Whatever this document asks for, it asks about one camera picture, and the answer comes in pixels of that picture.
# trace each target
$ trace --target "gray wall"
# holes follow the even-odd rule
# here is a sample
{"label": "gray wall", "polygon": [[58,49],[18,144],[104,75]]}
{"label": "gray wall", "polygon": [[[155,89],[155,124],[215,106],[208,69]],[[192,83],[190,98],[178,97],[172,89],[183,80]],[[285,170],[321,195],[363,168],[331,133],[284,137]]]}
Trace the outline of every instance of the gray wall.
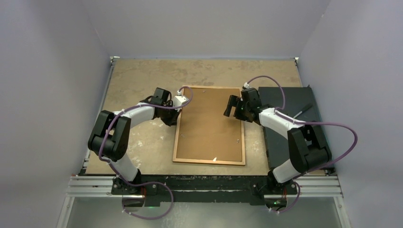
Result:
{"label": "gray wall", "polygon": [[[337,164],[354,228],[402,227],[403,1],[333,0],[299,59],[324,121],[356,129]],[[333,155],[352,141],[327,128]]]}
{"label": "gray wall", "polygon": [[0,224],[55,227],[108,55],[79,0],[0,1]]}
{"label": "gray wall", "polygon": [[330,0],[83,0],[109,55],[297,57]]}

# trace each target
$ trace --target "purple cable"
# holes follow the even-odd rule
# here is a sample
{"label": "purple cable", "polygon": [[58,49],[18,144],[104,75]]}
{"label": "purple cable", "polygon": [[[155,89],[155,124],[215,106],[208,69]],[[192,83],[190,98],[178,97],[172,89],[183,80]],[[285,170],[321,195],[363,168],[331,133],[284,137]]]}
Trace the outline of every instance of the purple cable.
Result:
{"label": "purple cable", "polygon": [[101,147],[99,148],[98,158],[99,158],[101,161],[103,161],[103,162],[107,162],[107,163],[109,164],[109,166],[111,167],[111,169],[116,173],[116,175],[118,175],[118,176],[123,180],[123,182],[125,182],[127,185],[133,186],[133,187],[141,187],[141,186],[145,186],[145,185],[148,185],[148,184],[159,184],[159,185],[164,186],[164,187],[168,190],[169,194],[171,195],[171,204],[169,205],[169,208],[167,209],[167,211],[164,212],[162,215],[159,215],[159,216],[156,216],[156,217],[144,217],[144,216],[141,216],[141,215],[133,214],[133,213],[129,212],[128,210],[126,210],[126,208],[124,207],[123,202],[122,202],[123,211],[126,212],[127,214],[131,215],[131,216],[134,216],[134,217],[137,217],[137,218],[140,218],[140,219],[146,219],[146,220],[154,220],[154,219],[160,219],[160,218],[164,217],[165,215],[167,215],[167,214],[171,211],[171,209],[172,209],[172,207],[173,207],[173,194],[172,194],[172,191],[169,189],[169,187],[166,186],[165,184],[161,183],[161,182],[155,182],[155,181],[153,181],[153,182],[147,182],[147,183],[142,183],[142,184],[131,184],[131,183],[130,183],[129,181],[127,181],[123,176],[121,176],[121,174],[114,168],[113,164],[110,163],[110,161],[109,161],[108,159],[103,159],[103,158],[102,158],[102,152],[103,152],[103,150],[104,150],[105,142],[106,142],[106,140],[108,139],[109,132],[111,131],[113,125],[114,125],[115,122],[116,122],[116,120],[117,120],[121,115],[123,115],[123,113],[128,112],[128,111],[131,111],[131,110],[133,110],[133,109],[136,109],[136,108],[139,108],[139,107],[154,107],[154,108],[163,108],[163,109],[177,109],[177,108],[183,108],[183,107],[187,106],[187,105],[190,103],[190,101],[192,101],[192,99],[193,99],[193,91],[192,91],[192,89],[191,89],[190,87],[188,87],[188,86],[182,86],[182,87],[179,89],[179,91],[183,90],[184,88],[188,88],[188,89],[190,90],[190,93],[191,93],[191,97],[189,98],[189,100],[188,100],[185,104],[183,104],[183,105],[181,105],[181,106],[178,106],[178,107],[164,107],[164,106],[153,105],[153,104],[135,105],[135,106],[133,106],[133,107],[130,107],[130,108],[125,109],[124,111],[119,112],[119,113],[113,118],[113,120],[111,121],[111,123],[110,123],[110,125],[108,126],[108,129],[107,129],[107,131],[106,131],[106,133],[105,133],[105,137],[104,137],[104,139],[103,139],[103,141],[102,141],[102,143],[101,143]]}
{"label": "purple cable", "polygon": [[282,210],[282,211],[278,211],[278,213],[284,213],[284,212],[290,210],[290,209],[297,203],[297,201],[298,201],[298,199],[299,199],[299,196],[301,195],[301,186],[300,186],[295,180],[292,180],[292,181],[293,181],[293,182],[295,183],[295,185],[298,187],[297,197],[295,198],[294,202],[291,203],[290,206],[286,207],[286,208],[285,208],[284,210]]}
{"label": "purple cable", "polygon": [[283,110],[283,109],[286,107],[286,96],[284,95],[284,90],[283,90],[283,88],[280,86],[280,83],[278,83],[278,81],[276,81],[274,78],[272,78],[272,77],[270,77],[270,76],[260,75],[260,76],[256,76],[256,77],[252,78],[252,79],[249,80],[247,83],[249,84],[251,81],[253,81],[253,80],[257,79],[257,78],[261,78],[261,77],[268,78],[268,79],[272,80],[274,83],[277,84],[278,88],[279,88],[280,91],[281,91],[281,94],[283,95],[283,106],[282,106],[281,108],[280,108],[280,107],[277,107],[276,109],[281,109],[281,110]]}
{"label": "purple cable", "polygon": [[[332,160],[332,161],[329,161],[329,162],[327,162],[327,163],[325,163],[325,164],[323,164],[323,165],[320,165],[320,166],[318,166],[318,167],[312,168],[312,169],[308,170],[308,171],[305,172],[305,173],[301,173],[300,175],[294,177],[294,179],[296,179],[296,178],[298,178],[298,177],[301,177],[301,176],[305,175],[305,174],[308,173],[308,172],[312,172],[312,171],[315,171],[315,170],[318,170],[318,169],[327,167],[327,166],[329,166],[329,165],[332,165],[332,164],[338,162],[338,161],[341,160],[342,158],[346,157],[346,156],[354,149],[354,147],[357,145],[357,142],[358,142],[358,135],[357,135],[357,133],[356,133],[351,127],[349,127],[349,126],[347,126],[347,125],[344,125],[344,124],[341,124],[341,123],[332,123],[332,122],[300,122],[300,121],[294,121],[292,118],[290,118],[290,117],[288,117],[288,116],[286,116],[286,115],[283,115],[283,114],[279,114],[280,112],[276,112],[276,110],[278,110],[278,109],[283,110],[283,109],[285,108],[285,106],[286,106],[286,96],[284,95],[284,90],[283,90],[283,88],[280,86],[280,84],[279,84],[274,78],[272,78],[272,77],[270,77],[270,76],[265,76],[265,75],[256,76],[256,77],[252,78],[251,80],[249,80],[247,83],[249,84],[251,81],[255,80],[256,78],[260,78],[260,77],[265,77],[265,78],[268,78],[268,79],[274,81],[274,82],[277,84],[277,86],[279,87],[279,89],[280,89],[280,91],[281,91],[281,94],[283,95],[283,106],[282,106],[281,108],[280,108],[280,107],[276,107],[276,108],[274,109],[274,110],[275,110],[274,113],[275,113],[277,116],[280,116],[281,118],[283,118],[283,119],[285,119],[285,120],[287,120],[287,121],[290,121],[290,122],[292,122],[292,123],[295,123],[295,124],[303,124],[303,125],[306,125],[306,124],[309,124],[309,125],[328,125],[328,126],[344,127],[344,128],[346,128],[346,129],[350,130],[350,131],[353,133],[353,135],[354,135],[353,144],[352,144],[352,145],[350,146],[350,148],[348,148],[348,150],[347,150],[346,152],[344,152],[342,155],[340,155],[340,156],[337,157],[336,159],[334,159],[334,160]],[[299,186],[298,184],[297,184],[297,186],[298,186],[298,195],[297,195],[297,198],[295,199],[295,201],[294,201],[288,208],[284,209],[282,212],[288,211],[291,207],[293,207],[293,206],[295,205],[295,203],[296,203],[297,200],[299,199],[299,195],[301,194],[301,191],[300,191],[301,188],[300,188],[300,186]]]}

